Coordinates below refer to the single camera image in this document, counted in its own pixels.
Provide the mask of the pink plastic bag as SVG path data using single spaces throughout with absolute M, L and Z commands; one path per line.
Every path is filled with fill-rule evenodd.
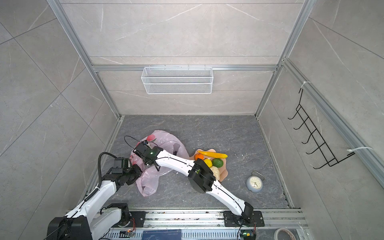
M 155 130 L 143 140 L 148 141 L 151 147 L 158 145 L 175 156 L 183 159 L 190 158 L 184 144 L 176 136 L 166 131 Z M 172 171 L 172 169 L 166 167 L 160 167 L 159 171 L 157 171 L 154 166 L 146 167 L 143 160 L 134 153 L 130 154 L 130 160 L 132 164 L 138 165 L 143 171 L 141 176 L 136 180 L 138 190 L 143 197 L 149 197 L 155 194 L 159 186 L 159 178 Z

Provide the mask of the yellow fake lemon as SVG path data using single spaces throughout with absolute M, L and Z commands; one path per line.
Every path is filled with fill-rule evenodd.
M 204 159 L 204 162 L 206 163 L 206 165 L 211 168 L 213 166 L 213 163 L 210 159 Z

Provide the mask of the yellow fake banana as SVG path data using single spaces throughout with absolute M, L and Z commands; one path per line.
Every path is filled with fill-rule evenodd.
M 228 157 L 226 154 L 220 154 L 216 152 L 198 151 L 198 153 L 214 159 L 226 159 Z

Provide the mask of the beige fake fruit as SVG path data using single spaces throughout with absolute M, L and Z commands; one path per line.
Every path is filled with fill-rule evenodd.
M 220 180 L 220 170 L 215 166 L 210 167 L 210 169 L 213 172 L 213 175 L 216 178 L 216 180 L 219 181 Z

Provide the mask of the green fake fruit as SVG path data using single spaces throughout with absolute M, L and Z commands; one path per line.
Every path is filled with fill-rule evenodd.
M 222 159 L 213 159 L 212 164 L 216 168 L 221 168 L 224 166 L 224 161 Z

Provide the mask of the pink scalloped plate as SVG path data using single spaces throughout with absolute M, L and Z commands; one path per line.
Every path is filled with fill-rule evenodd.
M 220 172 L 218 180 L 222 182 L 227 176 L 228 176 L 228 171 L 226 168 L 226 163 L 227 159 L 226 158 L 220 158 L 220 160 L 223 162 L 222 166 L 219 168 L 217 164 L 214 163 L 214 159 L 218 159 L 219 157 L 222 157 L 224 154 L 216 154 L 216 151 L 214 149 L 210 150 L 202 150 L 202 149 L 197 149 L 195 153 L 190 156 L 190 160 L 195 161 L 199 156 L 201 152 L 211 152 L 214 153 L 214 156 L 206 156 L 206 155 L 201 155 L 202 159 L 210 159 L 211 162 L 213 163 L 213 167 L 217 167 L 218 171 Z

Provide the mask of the orange fake orange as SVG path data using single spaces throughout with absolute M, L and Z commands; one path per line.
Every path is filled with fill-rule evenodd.
M 194 155 L 194 160 L 197 161 L 198 159 L 204 160 L 205 156 L 203 154 L 197 153 Z

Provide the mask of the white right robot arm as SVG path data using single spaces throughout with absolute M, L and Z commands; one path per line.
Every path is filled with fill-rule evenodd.
M 154 165 L 158 170 L 166 167 L 182 173 L 188 177 L 191 186 L 197 192 L 211 195 L 228 207 L 240 224 L 253 223 L 253 206 L 223 187 L 203 160 L 183 159 L 160 147 L 151 148 L 144 143 L 139 143 L 133 153 L 140 157 L 145 165 Z

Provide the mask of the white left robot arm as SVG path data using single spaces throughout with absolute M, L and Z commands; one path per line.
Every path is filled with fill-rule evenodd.
M 114 166 L 102 175 L 101 158 L 114 158 Z M 127 204 L 110 204 L 101 214 L 106 201 L 124 184 L 131 185 L 141 176 L 142 170 L 130 159 L 117 158 L 102 152 L 97 163 L 98 184 L 73 210 L 63 217 L 54 218 L 48 226 L 47 240 L 99 240 L 114 225 L 126 227 L 133 223 Z

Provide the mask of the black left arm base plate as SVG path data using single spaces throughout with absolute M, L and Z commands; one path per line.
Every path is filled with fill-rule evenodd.
M 128 213 L 122 213 L 121 220 L 117 223 L 117 226 L 120 228 L 133 228 L 138 227 L 142 228 L 144 226 L 146 218 L 146 212 L 144 211 L 137 211 L 137 212 L 130 212 Z

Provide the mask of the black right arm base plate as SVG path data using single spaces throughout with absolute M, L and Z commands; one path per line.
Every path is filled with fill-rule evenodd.
M 261 211 L 253 211 L 250 220 L 243 220 L 241 216 L 234 215 L 231 211 L 223 212 L 225 227 L 240 227 L 240 224 L 244 227 L 264 227 L 264 217 Z

